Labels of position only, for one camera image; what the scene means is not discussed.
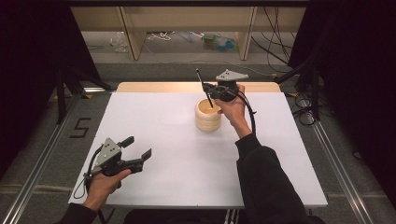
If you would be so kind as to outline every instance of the wire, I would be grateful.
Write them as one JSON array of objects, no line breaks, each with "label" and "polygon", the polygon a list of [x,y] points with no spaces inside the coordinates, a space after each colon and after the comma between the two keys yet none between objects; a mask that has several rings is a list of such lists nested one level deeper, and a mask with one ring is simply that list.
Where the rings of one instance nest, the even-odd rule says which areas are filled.
[{"label": "wire", "polygon": [[246,97],[246,95],[243,92],[238,91],[238,94],[236,94],[236,96],[239,97],[247,106],[247,111],[250,115],[251,131],[253,133],[255,133],[256,132],[256,122],[254,120],[254,114],[256,114],[256,112],[253,112],[253,110],[251,109],[248,98]]},{"label": "wire", "polygon": [[[311,112],[312,104],[311,101],[307,98],[302,98],[298,100],[299,97],[294,98],[294,105],[291,107],[291,114],[295,119],[299,119],[300,123],[304,126],[313,125],[316,122],[315,116]],[[296,111],[292,111],[293,108],[297,106],[300,109]]]},{"label": "wire", "polygon": [[[142,43],[143,43],[143,47],[144,47],[149,53],[151,53],[151,55],[155,58],[155,62],[157,62],[157,63],[164,63],[164,64],[168,64],[168,63],[227,63],[227,64],[230,64],[230,65],[235,66],[235,67],[247,69],[248,71],[254,72],[254,73],[256,73],[256,74],[259,74],[259,75],[262,75],[262,76],[265,76],[265,77],[271,77],[271,76],[272,76],[271,74],[264,74],[264,73],[261,73],[261,72],[259,72],[259,71],[256,71],[256,70],[252,69],[252,68],[249,68],[249,67],[245,67],[245,66],[242,66],[242,65],[234,64],[234,63],[229,63],[229,62],[226,62],[226,61],[220,61],[220,60],[215,60],[215,61],[209,61],[209,60],[193,60],[193,61],[163,62],[163,61],[159,60],[159,59],[155,56],[154,52],[152,52],[152,51],[149,49],[149,47],[145,44],[144,41],[142,41]],[[271,64],[269,64],[269,66],[270,66],[273,70],[275,70],[275,71],[277,71],[277,72],[279,72],[279,73],[287,73],[287,72],[283,72],[283,71],[276,70],[274,67],[271,66]]]},{"label": "wire", "polygon": [[252,36],[251,39],[259,46],[259,48],[265,50],[267,53],[271,54],[272,56],[276,57],[277,59],[279,59],[282,63],[287,64],[288,62],[286,62],[285,60],[279,58],[276,54],[274,54],[273,52],[271,52],[269,49],[266,49],[265,47],[263,47],[262,45],[260,45]]},{"label": "wire", "polygon": [[82,195],[79,196],[79,197],[76,196],[76,192],[77,192],[77,190],[81,187],[82,183],[85,183],[85,181],[91,180],[91,179],[92,179],[92,177],[91,177],[91,168],[92,168],[92,165],[93,165],[93,161],[94,161],[94,159],[96,158],[96,156],[99,154],[99,152],[101,151],[101,149],[102,149],[102,147],[99,147],[99,148],[96,149],[96,151],[93,153],[93,156],[91,157],[90,165],[88,166],[88,171],[87,171],[87,173],[84,174],[84,179],[81,180],[81,182],[78,184],[78,186],[77,186],[75,192],[73,193],[73,197],[74,197],[75,199],[80,199],[80,198],[84,197],[84,195],[85,195],[85,193],[86,193],[85,188],[83,188]]},{"label": "wire", "polygon": [[[264,32],[262,32],[262,36],[263,36],[266,40],[271,41],[267,36],[264,35]],[[276,42],[274,42],[274,41],[273,41],[273,44],[276,44],[276,45],[279,45],[279,46],[283,46],[283,47],[288,48],[288,49],[292,49],[291,46],[279,44],[279,43],[276,43]]]},{"label": "wire", "polygon": [[196,34],[195,32],[193,32],[193,31],[190,31],[190,33],[192,34],[192,35],[196,35],[196,36],[199,36],[200,38],[203,38],[204,37],[204,33],[202,33],[202,32],[200,32],[199,34]]},{"label": "wire", "polygon": [[152,40],[154,38],[158,38],[158,39],[166,40],[166,41],[171,40],[171,37],[166,32],[165,33],[160,32],[160,35],[155,35],[154,33],[151,33],[151,36],[148,37],[149,40]]},{"label": "wire", "polygon": [[[266,8],[264,7],[263,9],[264,9],[265,15],[266,15],[266,17],[267,17],[268,21],[270,22],[270,25],[271,25],[271,27],[272,27],[272,29],[273,29],[273,34],[272,34],[272,36],[271,36],[271,39],[269,39],[270,44],[269,44],[269,46],[268,46],[268,50],[271,48],[271,45],[272,45],[273,43],[274,43],[274,44],[277,44],[276,42],[273,41],[274,35],[276,35],[276,37],[277,37],[277,39],[279,40],[279,43],[280,43],[280,44],[278,44],[278,45],[280,45],[280,46],[282,47],[282,50],[283,50],[283,53],[284,53],[286,59],[289,60],[289,59],[290,59],[290,56],[289,56],[288,52],[286,51],[286,47],[285,47],[285,45],[283,44],[282,38],[281,38],[281,36],[280,36],[280,29],[279,29],[279,22],[278,22],[278,13],[279,13],[278,7],[276,7],[276,21],[275,21],[275,24],[272,23],[272,21],[271,21],[269,15],[268,15],[268,13],[267,13]],[[270,64],[270,63],[269,63],[269,55],[268,55],[268,54],[267,54],[267,62],[268,62],[268,64]]]}]

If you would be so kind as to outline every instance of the finger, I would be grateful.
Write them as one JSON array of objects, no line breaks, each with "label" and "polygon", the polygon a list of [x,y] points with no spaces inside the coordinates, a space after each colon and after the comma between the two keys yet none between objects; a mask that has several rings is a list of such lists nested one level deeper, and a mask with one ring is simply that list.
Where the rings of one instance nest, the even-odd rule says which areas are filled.
[{"label": "finger", "polygon": [[241,84],[236,84],[236,85],[238,85],[238,88],[239,88],[239,90],[241,92],[245,93],[245,86],[244,85],[241,85]]},{"label": "finger", "polygon": [[218,105],[219,107],[221,107],[222,104],[224,104],[224,101],[222,101],[220,99],[215,99],[215,104]]},{"label": "finger", "polygon": [[114,177],[117,180],[121,181],[123,178],[127,177],[128,175],[130,175],[131,172],[132,171],[130,169],[126,169],[126,170],[123,170],[123,171],[119,172],[118,174],[114,175]]},{"label": "finger", "polygon": [[102,178],[107,178],[107,176],[105,176],[102,173],[96,174],[96,175],[93,176],[92,182],[97,180],[97,179],[102,179]]}]

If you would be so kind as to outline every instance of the floor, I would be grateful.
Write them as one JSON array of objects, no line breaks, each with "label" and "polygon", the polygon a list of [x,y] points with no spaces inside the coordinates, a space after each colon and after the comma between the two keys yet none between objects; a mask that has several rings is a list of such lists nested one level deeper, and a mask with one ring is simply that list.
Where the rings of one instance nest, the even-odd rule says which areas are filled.
[{"label": "floor", "polygon": [[[271,81],[274,77],[281,76],[282,72],[290,70],[276,58],[286,61],[288,56],[284,50],[266,39],[271,38],[272,33],[255,33],[253,37],[262,47],[270,47],[276,57],[268,55],[258,44],[251,42],[246,61],[239,59],[237,49],[219,51],[214,46],[206,45],[199,34],[200,32],[176,32],[160,38],[148,34],[138,61],[132,61],[130,54],[124,52],[125,49],[117,49],[117,33],[84,32],[83,36],[102,80],[113,86],[134,78],[173,80],[170,78],[174,77],[179,80],[194,80],[194,67],[202,64],[210,68],[205,70],[208,77],[218,75],[227,68],[247,73],[252,80],[260,81]],[[219,35],[234,39],[232,33]],[[292,47],[294,35],[282,33],[283,45]],[[281,90],[294,93],[293,85],[297,78],[282,83]],[[94,87],[91,83],[83,84],[87,88]],[[303,113],[296,117],[296,125],[329,202],[324,208],[307,208],[307,213],[334,224],[396,223],[395,209],[364,161],[352,154],[353,144],[332,113],[331,104],[326,101],[323,92],[320,96],[320,121],[315,125],[306,125],[312,121],[309,115]],[[35,179],[32,171],[37,169],[37,161],[43,161],[41,174],[36,176],[33,191],[26,194],[28,200],[19,208],[21,213],[16,215],[16,220],[19,223],[53,223],[62,216],[109,97],[110,93],[93,92],[87,97],[67,98],[72,113],[63,127],[56,125],[56,95],[49,99],[48,109],[37,125],[37,131],[31,136],[29,145],[21,151],[0,181],[2,220],[6,218],[8,209],[18,207],[15,202],[26,187],[27,180]],[[298,106],[308,104],[309,92],[302,92],[298,98],[287,99],[290,110],[295,111]],[[83,135],[81,130],[76,129],[78,122],[89,127],[89,130],[84,137],[72,139],[72,135]],[[53,131],[57,129],[61,135],[55,139]],[[46,159],[42,159],[44,150],[48,151]],[[116,209],[110,223],[121,223],[128,211],[126,208]],[[109,209],[105,208],[104,212],[105,215],[108,214]]]}]

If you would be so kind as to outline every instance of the gray floor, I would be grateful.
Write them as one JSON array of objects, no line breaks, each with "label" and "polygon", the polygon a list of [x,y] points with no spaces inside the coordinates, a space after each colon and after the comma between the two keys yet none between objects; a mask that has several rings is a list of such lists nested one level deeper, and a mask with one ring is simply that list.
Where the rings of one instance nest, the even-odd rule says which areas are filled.
[{"label": "gray floor", "polygon": [[[234,38],[230,33],[221,34]],[[201,73],[205,79],[213,79],[224,69],[230,69],[249,74],[252,81],[271,81],[272,74],[281,76],[281,73],[276,72],[273,68],[280,71],[290,70],[272,56],[267,59],[267,54],[254,42],[250,45],[247,60],[240,61],[239,53],[236,50],[228,49],[225,52],[219,52],[205,46],[196,35],[169,34],[171,40],[158,38],[150,40],[149,36],[145,41],[146,44],[139,60],[131,61],[129,53],[115,52],[114,47],[110,46],[110,39],[116,38],[115,33],[84,33],[84,38],[91,49],[92,58],[102,80],[115,87],[122,81],[197,81],[196,67],[202,68]],[[254,37],[264,47],[269,46],[269,42],[262,34],[254,34]],[[285,45],[292,46],[294,38],[291,34],[282,34],[282,40]],[[286,59],[278,46],[273,44],[271,51]],[[282,91],[294,92],[293,85],[296,78],[282,83]],[[83,84],[86,87],[93,86],[91,83]],[[110,93],[93,93],[90,98],[77,99],[73,113],[65,124],[62,136],[48,163],[45,164],[45,170],[38,179],[35,191],[26,204],[19,223],[53,223],[62,216],[109,98]],[[294,98],[288,98],[288,102],[290,108],[295,110]],[[321,104],[323,107],[320,108],[321,121],[319,124],[323,127],[354,188],[362,198],[372,219],[371,223],[396,223],[394,208],[370,169],[363,161],[352,156],[353,144],[349,142],[337,118],[332,115],[331,106],[327,105],[324,96],[321,97]],[[83,134],[82,130],[75,130],[76,123],[81,118],[90,119],[81,122],[89,130],[84,138],[71,138],[72,135]],[[56,120],[57,101],[53,95],[49,99],[48,108],[43,114],[42,120],[36,127],[36,132],[31,136],[29,145],[20,152],[0,181],[0,218],[2,220],[20,192],[21,186],[35,167],[43,148],[46,147],[52,131],[55,129]],[[359,223],[359,219],[352,209],[353,206],[348,201],[323,145],[318,139],[315,128],[303,125],[299,120],[296,120],[296,125],[320,185],[329,201],[327,207],[307,209],[307,212],[321,217],[329,224]],[[108,210],[108,208],[104,209],[105,214],[108,213]],[[110,223],[122,223],[122,219],[128,211],[127,208],[118,208]]]}]

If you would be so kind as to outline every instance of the person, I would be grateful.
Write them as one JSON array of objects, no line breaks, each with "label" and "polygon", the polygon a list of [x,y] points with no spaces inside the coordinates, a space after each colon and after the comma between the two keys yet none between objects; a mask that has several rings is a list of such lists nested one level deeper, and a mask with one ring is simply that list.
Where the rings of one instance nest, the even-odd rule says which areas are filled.
[{"label": "person", "polygon": [[[238,87],[241,92],[245,92],[243,85],[238,84]],[[239,137],[239,140],[235,142],[239,153],[236,166],[248,223],[323,224],[324,221],[319,217],[306,214],[304,205],[284,173],[276,152],[269,147],[262,146],[256,134],[249,128],[245,119],[244,102],[236,97],[231,102],[217,99],[215,103],[220,107],[218,113],[224,114]],[[84,204],[71,203],[59,223],[92,223],[96,212],[106,203],[109,194],[114,192],[118,183],[130,173],[126,170],[111,177],[96,175]],[[153,216],[153,214],[160,214],[161,211],[133,210],[125,218],[124,224],[139,223],[138,219],[142,217],[149,217],[153,220],[153,217],[171,217],[182,212],[165,211],[164,216],[163,214]],[[149,219],[146,221],[142,223],[151,223]]]}]

